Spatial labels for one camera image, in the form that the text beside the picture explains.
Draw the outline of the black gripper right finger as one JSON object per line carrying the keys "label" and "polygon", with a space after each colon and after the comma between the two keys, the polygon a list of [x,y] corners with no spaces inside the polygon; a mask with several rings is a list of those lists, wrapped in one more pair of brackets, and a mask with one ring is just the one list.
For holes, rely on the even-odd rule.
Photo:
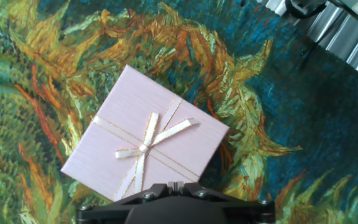
{"label": "black gripper right finger", "polygon": [[244,201],[199,183],[175,183],[179,217],[184,223],[275,223],[275,203],[269,199]]}

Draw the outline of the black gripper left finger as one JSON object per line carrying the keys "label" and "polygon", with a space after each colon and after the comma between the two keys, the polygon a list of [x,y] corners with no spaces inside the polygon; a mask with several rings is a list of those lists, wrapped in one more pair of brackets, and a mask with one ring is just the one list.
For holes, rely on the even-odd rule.
{"label": "black gripper left finger", "polygon": [[158,199],[173,196],[177,192],[177,183],[153,184],[151,188],[132,196],[120,199],[108,205],[96,206],[88,203],[78,207],[76,224],[125,223],[130,212],[140,206]]}

